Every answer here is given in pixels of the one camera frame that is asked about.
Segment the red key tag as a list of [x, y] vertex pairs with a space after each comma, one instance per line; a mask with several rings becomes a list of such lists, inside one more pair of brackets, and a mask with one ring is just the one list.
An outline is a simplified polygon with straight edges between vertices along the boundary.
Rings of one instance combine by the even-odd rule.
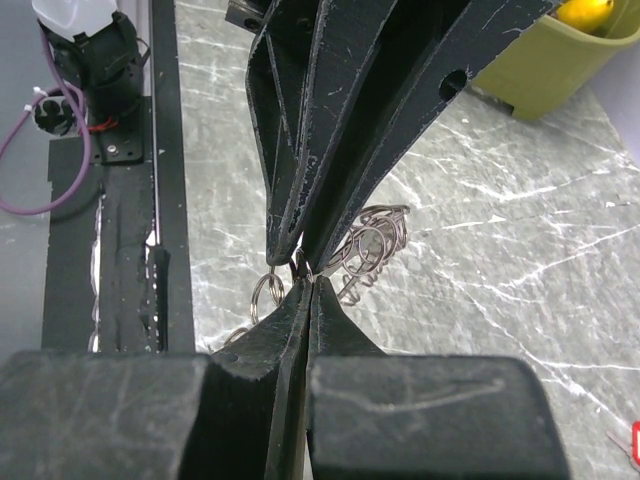
[[631, 427], [631, 458], [634, 464], [640, 466], [640, 421], [635, 421]]

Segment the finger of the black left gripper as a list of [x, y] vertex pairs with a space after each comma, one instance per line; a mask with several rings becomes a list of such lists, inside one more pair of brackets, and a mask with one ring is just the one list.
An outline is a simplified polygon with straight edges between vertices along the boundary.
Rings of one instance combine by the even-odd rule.
[[450, 102], [553, 1], [413, 1], [382, 40], [304, 229], [324, 269], [381, 180]]
[[266, 261], [285, 264], [359, 96], [374, 70], [393, 1], [272, 1], [246, 87], [267, 187]]

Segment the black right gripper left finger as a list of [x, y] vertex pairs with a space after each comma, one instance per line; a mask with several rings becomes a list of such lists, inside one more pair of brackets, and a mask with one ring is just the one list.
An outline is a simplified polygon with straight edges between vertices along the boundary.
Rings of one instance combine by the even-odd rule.
[[5, 479], [299, 479], [311, 285], [211, 354], [25, 351], [1, 368]]

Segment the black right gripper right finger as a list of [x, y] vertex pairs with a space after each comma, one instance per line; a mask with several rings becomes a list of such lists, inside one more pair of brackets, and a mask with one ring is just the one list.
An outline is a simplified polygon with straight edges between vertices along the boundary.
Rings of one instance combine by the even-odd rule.
[[313, 288], [307, 439], [317, 479], [566, 479], [530, 365], [500, 355], [385, 353], [326, 278]]

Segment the silver key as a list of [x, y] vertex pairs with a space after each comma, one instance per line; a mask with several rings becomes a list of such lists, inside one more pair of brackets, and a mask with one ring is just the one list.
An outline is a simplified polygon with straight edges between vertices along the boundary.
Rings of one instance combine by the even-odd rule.
[[616, 436], [613, 432], [607, 431], [606, 432], [606, 436], [607, 438], [612, 441], [626, 456], [626, 458], [629, 460], [629, 462], [631, 464], [634, 463], [634, 459], [633, 459], [633, 455], [632, 455], [632, 451], [631, 451], [631, 446], [627, 443], [625, 443], [622, 439], [620, 439], [618, 436]]

